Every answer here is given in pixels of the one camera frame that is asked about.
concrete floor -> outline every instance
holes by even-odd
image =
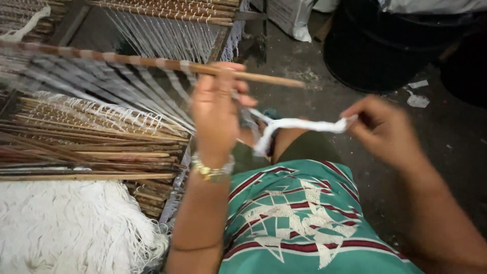
[[[328,16],[311,14],[308,28],[312,36]],[[249,72],[308,83],[307,89],[250,83],[250,92],[259,100],[259,108],[276,108],[284,117],[336,121],[343,110],[366,96],[341,84],[328,72],[322,44],[294,40],[273,23],[268,24],[267,64],[256,68],[251,58],[247,65]],[[404,90],[387,98],[410,114],[427,155],[461,207],[487,236],[487,183],[483,177],[483,168],[487,166],[487,111],[454,98],[442,86],[439,71],[433,67],[428,66],[416,78],[427,78],[430,83],[414,90],[429,98],[427,108],[407,105],[409,94]],[[353,172],[367,220],[383,240],[401,245],[408,218],[400,214],[404,212],[396,203],[396,195],[401,193],[392,190],[394,171],[349,135],[329,135],[329,140]]]

gold watch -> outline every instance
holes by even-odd
[[[230,161],[223,165],[222,168],[215,168],[211,169],[206,167],[200,160],[200,154],[195,152],[195,154],[191,157],[193,163],[193,170],[196,171],[201,175],[203,180],[208,181],[211,180],[212,182],[220,182],[221,178],[230,176],[233,171],[233,166],[235,165],[235,159],[233,155],[228,157]]]

green shirt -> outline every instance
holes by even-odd
[[[232,177],[220,273],[422,273],[379,239],[344,165],[294,160]]]

person's left hand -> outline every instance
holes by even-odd
[[[238,100],[243,106],[255,106],[257,101],[246,95],[247,83],[233,76],[232,70],[243,71],[244,65],[218,62],[213,66],[226,69],[216,77],[199,78],[193,92],[192,113],[201,162],[215,169],[228,162],[239,136],[238,106],[232,100],[232,89],[239,93]]]

white mop head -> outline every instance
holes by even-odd
[[[0,273],[137,274],[168,236],[119,181],[0,182]]]

